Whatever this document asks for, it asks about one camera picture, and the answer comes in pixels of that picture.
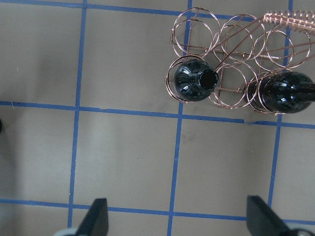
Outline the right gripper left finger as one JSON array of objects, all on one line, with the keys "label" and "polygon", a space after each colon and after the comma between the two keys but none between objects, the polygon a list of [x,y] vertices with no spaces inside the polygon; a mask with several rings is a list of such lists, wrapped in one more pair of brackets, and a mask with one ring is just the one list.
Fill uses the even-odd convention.
[{"label": "right gripper left finger", "polygon": [[107,199],[95,199],[75,236],[106,236],[108,234]]}]

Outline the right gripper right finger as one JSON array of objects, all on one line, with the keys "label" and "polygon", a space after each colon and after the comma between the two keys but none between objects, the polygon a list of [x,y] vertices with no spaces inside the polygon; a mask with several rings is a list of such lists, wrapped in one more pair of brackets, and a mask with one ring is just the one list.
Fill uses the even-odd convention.
[{"label": "right gripper right finger", "polygon": [[259,196],[247,196],[246,225],[252,236],[294,236],[291,230]]}]

